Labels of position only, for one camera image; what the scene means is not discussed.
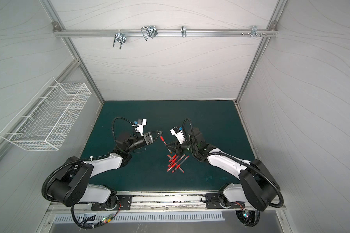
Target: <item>pile of red pens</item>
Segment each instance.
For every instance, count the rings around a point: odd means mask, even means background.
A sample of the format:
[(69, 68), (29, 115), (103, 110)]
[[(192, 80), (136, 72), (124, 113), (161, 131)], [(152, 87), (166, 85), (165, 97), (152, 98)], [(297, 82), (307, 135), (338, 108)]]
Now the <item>pile of red pens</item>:
[(170, 160), (169, 160), (170, 164), (168, 165), (169, 168), (167, 169), (167, 171), (170, 171), (171, 169), (174, 168), (174, 170), (172, 171), (172, 172), (174, 172), (179, 168), (184, 173), (184, 171), (183, 171), (183, 169), (181, 169), (180, 165), (188, 159), (189, 156), (187, 156), (185, 159), (183, 159), (185, 157), (185, 155), (186, 154), (184, 154), (180, 159), (178, 159), (179, 156), (177, 156), (177, 155), (174, 155), (173, 157), (171, 157), (170, 155), (167, 155), (170, 158)]

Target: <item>black mounting plate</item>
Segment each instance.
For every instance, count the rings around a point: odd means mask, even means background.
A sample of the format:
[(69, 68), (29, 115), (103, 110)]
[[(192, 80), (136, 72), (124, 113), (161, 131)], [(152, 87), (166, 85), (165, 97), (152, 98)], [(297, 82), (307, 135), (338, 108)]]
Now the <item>black mounting plate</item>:
[[(241, 207), (236, 203), (232, 203), (231, 207), (228, 207), (228, 208), (221, 206), (217, 193), (207, 193), (207, 194), (205, 194), (205, 197), (206, 197), (206, 208), (207, 209), (241, 209)], [(238, 203), (242, 207), (245, 207), (244, 201), (238, 201)]]
[[(120, 210), (129, 210), (131, 208), (132, 195), (117, 195), (117, 198), (121, 202)], [(102, 207), (101, 203), (93, 203), (91, 210), (99, 211), (99, 210), (107, 210), (107, 209)], [(111, 211), (113, 210), (118, 210), (118, 206), (114, 207)]]

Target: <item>metal bracket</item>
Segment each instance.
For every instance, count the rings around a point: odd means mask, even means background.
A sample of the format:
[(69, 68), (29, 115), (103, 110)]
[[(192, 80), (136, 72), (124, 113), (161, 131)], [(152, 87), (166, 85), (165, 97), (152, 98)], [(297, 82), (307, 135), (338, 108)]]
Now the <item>metal bracket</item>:
[(187, 29), (185, 26), (181, 26), (181, 36), (186, 37), (187, 36)]
[[(236, 204), (232, 203), (230, 207), (223, 207), (219, 200), (218, 200), (218, 194), (217, 193), (206, 193), (206, 208), (207, 209), (240, 209), (241, 207)], [(244, 201), (238, 201), (238, 203), (245, 208), (245, 202)]]
[(57, 22), (52, 22), (52, 26), (54, 32), (59, 32), (61, 30), (61, 26)]
[(277, 30), (277, 21), (273, 21), (269, 27), (270, 30)]
[(253, 28), (252, 28), (252, 32), (251, 33), (249, 33), (249, 35), (250, 35), (250, 37), (255, 37), (255, 36), (262, 36), (262, 34), (258, 34), (257, 33), (257, 26), (253, 26)]
[(148, 40), (149, 36), (153, 39), (156, 37), (156, 35), (158, 35), (156, 26), (144, 26), (141, 28), (141, 33), (143, 34), (145, 40)]
[[(130, 210), (132, 195), (117, 195), (117, 199), (121, 203), (120, 210)], [(91, 211), (107, 210), (101, 206), (101, 203), (93, 203), (91, 206)]]
[(123, 33), (116, 33), (113, 41), (113, 47), (115, 45), (115, 42), (118, 41), (121, 45), (119, 46), (119, 49), (122, 48), (122, 44), (126, 43), (126, 36)]

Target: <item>wire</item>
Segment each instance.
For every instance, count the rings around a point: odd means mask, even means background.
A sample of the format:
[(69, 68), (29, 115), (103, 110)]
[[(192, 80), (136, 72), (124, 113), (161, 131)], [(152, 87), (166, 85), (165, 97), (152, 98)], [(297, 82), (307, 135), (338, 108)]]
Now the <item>wire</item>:
[(244, 225), (245, 225), (246, 227), (253, 227), (253, 226), (256, 226), (256, 225), (258, 224), (258, 222), (259, 222), (260, 217), (261, 217), (261, 215), (260, 215), (260, 213), (259, 213), (259, 210), (257, 210), (257, 214), (256, 214), (256, 216), (255, 216), (254, 222), (253, 222), (253, 223), (244, 223)]
[(238, 203), (237, 201), (235, 201), (236, 204), (238, 204), (242, 210), (246, 210), (242, 205), (240, 205), (240, 203)]
[(192, 126), (192, 122), (191, 122), (191, 119), (189, 118), (185, 118), (184, 121), (183, 121), (183, 124), (181, 126), (181, 131), (183, 133), (183, 135), (185, 136), (185, 139), (188, 141), (187, 139), (187, 133), (186, 133), (186, 129), (185, 129), (185, 124), (186, 122), (188, 121), (189, 123), (189, 126), (191, 128), (191, 139), (192, 139), (192, 142), (191, 142), (191, 148), (190, 148), (190, 151), (191, 151), (191, 155), (199, 162), (202, 162), (202, 160), (198, 159), (194, 154), (193, 154), (193, 147), (194, 147), (194, 143), (196, 142), (196, 138), (194, 137), (194, 132), (193, 132), (193, 126)]
[(114, 141), (117, 140), (117, 138), (115, 137), (115, 133), (114, 133), (114, 123), (115, 123), (115, 121), (116, 121), (117, 119), (125, 120), (125, 121), (127, 121), (128, 123), (130, 123), (131, 125), (134, 124), (133, 122), (129, 121), (128, 119), (126, 119), (126, 118), (124, 118), (124, 117), (116, 117), (116, 118), (114, 118), (113, 121), (112, 121), (112, 133), (113, 133)]
[(208, 198), (207, 196), (202, 196), (200, 202), (206, 203), (207, 200), (209, 200), (209, 201), (211, 201), (211, 202), (216, 202), (216, 201), (219, 202), (218, 199)]
[(212, 156), (212, 155), (220, 155), (220, 156), (225, 156), (235, 162), (237, 162), (238, 164), (242, 165), (242, 166), (245, 166), (247, 168), (249, 168), (250, 170), (253, 170), (255, 171), (257, 174), (261, 175), (261, 177), (266, 180), (270, 185), (271, 187), (275, 190), (277, 196), (279, 197), (279, 203), (275, 204), (275, 203), (270, 203), (269, 206), (271, 207), (275, 207), (275, 208), (280, 208), (284, 205), (284, 198), (283, 198), (283, 195), (281, 194), (280, 192), (280, 188), (278, 186), (275, 185), (275, 183), (270, 180), (266, 175), (264, 175), (260, 170), (256, 169), (255, 167), (253, 167), (252, 165), (249, 165), (247, 163), (244, 163), (243, 161), (241, 160), (238, 160), (237, 158), (233, 157), (233, 156), (230, 156), (229, 154), (226, 154), (226, 153), (223, 153), (223, 152), (212, 152), (212, 153), (209, 153), (207, 156), (205, 156), (202, 161), (205, 161), (209, 156)]
[[(112, 220), (113, 218), (115, 218), (115, 217), (117, 216), (117, 214), (119, 213), (119, 211), (121, 210), (121, 203), (120, 203), (120, 202), (117, 202), (117, 204), (119, 204), (119, 208), (118, 208), (117, 212), (115, 213), (115, 215), (114, 215), (110, 220)], [(87, 221), (92, 221), (92, 219), (93, 219), (94, 217), (96, 217), (96, 215), (91, 216), (91, 217), (89, 217), (89, 218), (87, 218), (86, 220), (83, 220), (83, 221), (81, 221), (81, 222), (78, 222), (78, 220), (77, 220), (76, 217), (75, 217), (74, 206), (75, 206), (75, 205), (71, 206), (71, 216), (72, 216), (72, 218), (73, 218), (75, 224), (76, 224), (79, 228), (81, 228), (81, 229), (92, 229), (92, 228), (96, 228), (96, 227), (103, 226), (103, 225), (105, 225), (105, 224), (107, 223), (107, 222), (104, 223), (103, 221), (99, 221), (98, 223), (94, 224), (94, 226), (84, 226), (84, 224), (85, 224)]]
[[(94, 158), (92, 158), (92, 160), (100, 160), (100, 159), (107, 158), (109, 156), (110, 156), (110, 154), (107, 154), (105, 156), (94, 157)], [(47, 192), (47, 185), (48, 185), (49, 181), (52, 179), (52, 177), (54, 175), (57, 174), (57, 172), (59, 172), (63, 168), (65, 168), (67, 166), (70, 166), (70, 165), (78, 164), (80, 162), (90, 161), (90, 160), (91, 160), (91, 158), (81, 158), (81, 159), (74, 160), (74, 161), (71, 161), (69, 163), (66, 163), (66, 164), (60, 166), (59, 168), (57, 168), (56, 170), (54, 170), (50, 175), (48, 175), (47, 179), (43, 183), (43, 186), (41, 187), (41, 194), (42, 194), (42, 196), (48, 201), (52, 201), (52, 202), (57, 202), (58, 203), (59, 201), (56, 198), (53, 198), (52, 196), (50, 196), (48, 194), (48, 192)]]
[(83, 223), (83, 225), (82, 225), (82, 222), (83, 222), (83, 221), (80, 223), (80, 222), (78, 222), (78, 220), (77, 220), (76, 217), (75, 217), (74, 206), (75, 206), (75, 205), (72, 205), (72, 206), (71, 206), (71, 217), (73, 218), (75, 224), (76, 224), (79, 228), (81, 228), (81, 229), (92, 229), (92, 228), (96, 228), (96, 227), (100, 227), (100, 226), (102, 226), (102, 225), (105, 225), (105, 223), (103, 223), (102, 221), (99, 221), (98, 223), (94, 224), (94, 226), (87, 226), (87, 227), (86, 227), (86, 226), (84, 226), (84, 223)]

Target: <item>metal vent grille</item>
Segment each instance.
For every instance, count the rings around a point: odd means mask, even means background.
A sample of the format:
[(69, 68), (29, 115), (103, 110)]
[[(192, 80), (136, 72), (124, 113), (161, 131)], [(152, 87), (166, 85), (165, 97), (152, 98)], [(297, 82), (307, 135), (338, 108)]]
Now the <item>metal vent grille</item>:
[[(101, 221), (109, 213), (96, 214), (94, 222)], [(78, 221), (83, 221), (91, 214), (76, 214)], [(201, 222), (224, 221), (221, 211), (193, 211), (193, 212), (147, 212), (147, 213), (119, 213), (111, 222), (137, 223), (137, 222)], [(57, 214), (55, 224), (74, 223), (71, 214)]]

